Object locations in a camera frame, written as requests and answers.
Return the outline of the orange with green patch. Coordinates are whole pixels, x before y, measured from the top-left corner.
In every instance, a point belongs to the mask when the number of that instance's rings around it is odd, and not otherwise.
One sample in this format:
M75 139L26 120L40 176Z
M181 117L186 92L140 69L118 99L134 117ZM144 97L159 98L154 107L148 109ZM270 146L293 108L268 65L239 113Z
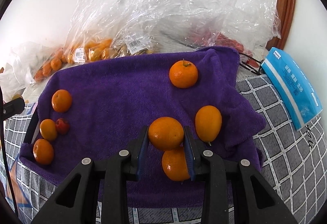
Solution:
M41 136L48 141L54 141L58 136L55 122L52 119L43 120L39 129Z

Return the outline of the large orange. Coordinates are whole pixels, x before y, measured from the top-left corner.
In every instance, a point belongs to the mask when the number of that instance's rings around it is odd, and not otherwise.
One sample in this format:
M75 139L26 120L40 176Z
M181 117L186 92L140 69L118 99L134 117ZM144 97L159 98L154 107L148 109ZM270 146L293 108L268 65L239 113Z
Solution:
M67 112L70 109L72 102L73 98L67 90L58 90L52 96L52 107L56 112Z

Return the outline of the small red fruit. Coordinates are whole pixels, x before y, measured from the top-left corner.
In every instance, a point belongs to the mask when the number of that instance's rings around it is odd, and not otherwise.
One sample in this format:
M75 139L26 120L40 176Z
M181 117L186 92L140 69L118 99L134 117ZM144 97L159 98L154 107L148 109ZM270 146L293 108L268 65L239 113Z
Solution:
M66 135L70 130L70 124L66 119L59 118L55 122L55 129L58 134Z

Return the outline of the big round orange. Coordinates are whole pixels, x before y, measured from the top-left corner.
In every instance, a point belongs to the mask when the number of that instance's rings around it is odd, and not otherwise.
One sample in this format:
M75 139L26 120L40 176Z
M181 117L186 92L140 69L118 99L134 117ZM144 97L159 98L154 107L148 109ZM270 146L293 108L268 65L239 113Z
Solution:
M49 165L54 159L54 149L49 141L38 139L33 146L33 155L37 163Z

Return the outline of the small orange front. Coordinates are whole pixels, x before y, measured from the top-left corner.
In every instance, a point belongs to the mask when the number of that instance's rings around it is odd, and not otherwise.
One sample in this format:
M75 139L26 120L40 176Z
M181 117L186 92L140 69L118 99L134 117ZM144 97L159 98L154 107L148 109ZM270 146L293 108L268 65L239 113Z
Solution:
M162 168L172 181L185 181L190 178L183 146L165 151L162 156Z

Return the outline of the small orange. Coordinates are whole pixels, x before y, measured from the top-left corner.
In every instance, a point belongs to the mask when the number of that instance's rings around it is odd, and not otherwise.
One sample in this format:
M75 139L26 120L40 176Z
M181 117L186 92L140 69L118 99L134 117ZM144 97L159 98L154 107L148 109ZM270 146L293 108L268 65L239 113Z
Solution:
M203 142L211 144L218 136L221 127L222 115L215 106L203 106L196 113L195 129L197 136Z
M162 168L172 181L185 181L190 178L183 146L165 151L162 156Z

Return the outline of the small orange kumquat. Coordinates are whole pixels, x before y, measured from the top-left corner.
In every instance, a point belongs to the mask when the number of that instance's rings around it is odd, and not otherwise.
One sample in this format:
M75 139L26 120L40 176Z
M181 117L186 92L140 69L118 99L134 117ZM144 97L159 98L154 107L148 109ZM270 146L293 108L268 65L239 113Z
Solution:
M160 117L149 126L149 140L160 151L169 151L179 147L184 139L184 129L179 121L172 117Z

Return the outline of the orange with stem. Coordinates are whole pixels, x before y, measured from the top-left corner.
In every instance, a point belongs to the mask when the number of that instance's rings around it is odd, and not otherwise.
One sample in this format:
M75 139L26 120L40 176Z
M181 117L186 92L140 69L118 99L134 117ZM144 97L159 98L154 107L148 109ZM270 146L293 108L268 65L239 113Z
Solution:
M189 88L198 80L197 67L185 59L174 63L169 70L169 79L177 88Z

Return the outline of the clear bag of tangerines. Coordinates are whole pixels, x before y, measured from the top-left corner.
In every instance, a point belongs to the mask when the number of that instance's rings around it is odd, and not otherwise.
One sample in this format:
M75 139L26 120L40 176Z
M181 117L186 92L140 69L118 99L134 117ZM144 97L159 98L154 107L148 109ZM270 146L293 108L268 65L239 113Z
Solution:
M17 54L12 63L6 64L1 73L1 91L5 102L11 101L17 94L30 85L42 82L52 73L51 61L62 59L65 47L57 45L46 47L29 44L27 49Z

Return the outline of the purple towel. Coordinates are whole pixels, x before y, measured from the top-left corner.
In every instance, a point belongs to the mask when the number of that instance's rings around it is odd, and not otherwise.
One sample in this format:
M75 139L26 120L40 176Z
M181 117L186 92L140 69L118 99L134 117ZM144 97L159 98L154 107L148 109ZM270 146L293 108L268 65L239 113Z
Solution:
M171 66L183 59L198 70L198 80L189 88L177 88L169 79ZM20 161L58 185L83 158L96 161L112 156L155 119L168 116L194 128L197 111L212 105L221 112L223 123L211 150L226 160L247 159L260 170L262 156L253 136L265 127L266 121L235 88L239 63L236 50L214 47L128 56L58 71L39 97L38 117L63 117L70 130L54 141L54 160L50 165L39 165L33 146L28 143L21 145ZM73 98L65 113L52 107L52 96L61 89Z

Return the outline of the grey checkered cloth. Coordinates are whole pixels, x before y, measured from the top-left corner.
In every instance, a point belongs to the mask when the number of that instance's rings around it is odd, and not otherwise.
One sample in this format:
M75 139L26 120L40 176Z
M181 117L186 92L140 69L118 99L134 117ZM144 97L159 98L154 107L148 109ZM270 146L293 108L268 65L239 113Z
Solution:
M278 92L265 75L243 77L236 89L267 122L254 138L263 155L265 179L299 223L326 223L326 133L320 116L295 130ZM1 162L10 168L22 223L30 223L55 190L53 184L18 159L35 109L36 104L27 104L20 115L4 125L6 154Z

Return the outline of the clear bag of kumquats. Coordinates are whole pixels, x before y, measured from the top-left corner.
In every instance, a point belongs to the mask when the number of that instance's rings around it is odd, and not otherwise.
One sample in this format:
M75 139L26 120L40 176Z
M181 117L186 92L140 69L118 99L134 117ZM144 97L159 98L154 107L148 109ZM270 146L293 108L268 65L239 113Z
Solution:
M65 42L69 64L85 64L126 55L117 40L128 20L132 0L78 0Z

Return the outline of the black tray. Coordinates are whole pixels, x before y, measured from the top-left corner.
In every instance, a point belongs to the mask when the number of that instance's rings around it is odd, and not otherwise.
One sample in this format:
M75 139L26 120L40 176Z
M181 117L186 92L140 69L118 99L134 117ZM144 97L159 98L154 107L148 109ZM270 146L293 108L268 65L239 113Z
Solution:
M262 68L264 60L257 60L256 58L253 58L252 56L243 52L238 52L238 54L240 55L240 66L242 68L257 76L264 74L264 70Z

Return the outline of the clear bag of red fruit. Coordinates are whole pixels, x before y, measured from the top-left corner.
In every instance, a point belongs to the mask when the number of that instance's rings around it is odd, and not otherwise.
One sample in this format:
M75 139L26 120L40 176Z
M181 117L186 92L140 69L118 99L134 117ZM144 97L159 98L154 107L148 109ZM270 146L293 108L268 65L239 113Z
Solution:
M112 46L125 54L232 47L250 54L280 37L275 0L126 0Z

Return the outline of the brown wooden door frame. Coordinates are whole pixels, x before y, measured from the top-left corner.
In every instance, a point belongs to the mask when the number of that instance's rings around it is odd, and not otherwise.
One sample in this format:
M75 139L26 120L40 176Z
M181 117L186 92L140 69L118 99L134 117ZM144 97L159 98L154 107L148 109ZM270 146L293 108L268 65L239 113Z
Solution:
M270 40L266 45L267 50L270 50L272 47L282 50L284 49L293 21L295 3L296 0L277 0L281 38L274 37L272 40Z

